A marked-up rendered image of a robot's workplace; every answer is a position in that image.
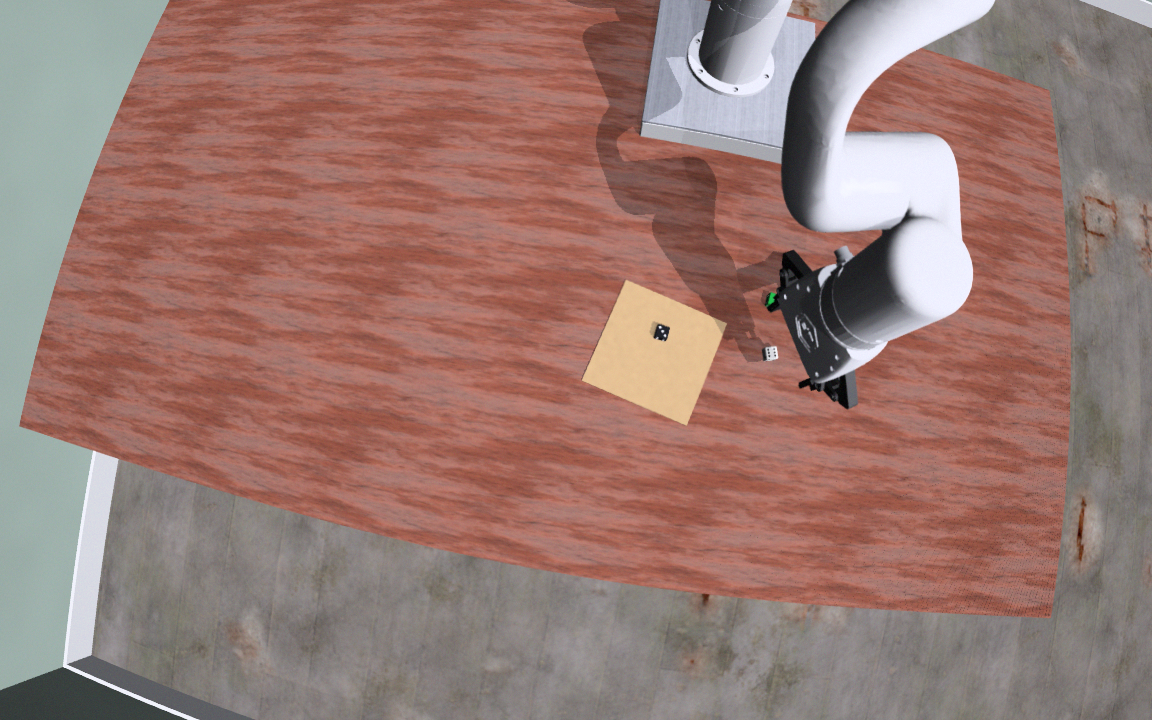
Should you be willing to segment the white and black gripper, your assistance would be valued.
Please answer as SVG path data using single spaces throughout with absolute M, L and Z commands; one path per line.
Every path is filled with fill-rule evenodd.
M 799 389 L 809 386 L 812 391 L 824 391 L 833 402 L 838 401 L 846 409 L 858 406 L 855 369 L 881 353 L 887 342 L 873 348 L 851 348 L 838 341 L 827 328 L 820 313 L 820 291 L 836 264 L 812 272 L 803 258 L 791 250 L 783 252 L 782 266 L 781 287 L 776 288 L 773 297 L 776 301 L 767 309 L 768 313 L 781 309 L 797 354 L 810 377 L 797 386 Z

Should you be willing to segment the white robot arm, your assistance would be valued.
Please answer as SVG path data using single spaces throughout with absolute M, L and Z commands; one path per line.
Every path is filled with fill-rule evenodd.
M 972 290 L 948 143 L 932 132 L 846 127 L 884 70 L 969 26 L 993 3 L 849 0 L 797 68 L 781 160 L 788 211 L 809 232 L 882 232 L 856 256 L 849 247 L 835 250 L 836 268 L 820 291 L 823 320 L 846 346 L 873 348 L 938 323 Z M 759 94 L 773 76 L 770 51 L 790 5 L 710 0 L 707 24 L 687 51 L 692 76 L 717 94 Z

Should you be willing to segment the tan square mat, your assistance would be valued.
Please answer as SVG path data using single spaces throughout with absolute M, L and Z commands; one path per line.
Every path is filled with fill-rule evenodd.
M 666 342 L 657 324 L 669 325 Z M 687 427 L 726 325 L 626 281 L 582 382 Z

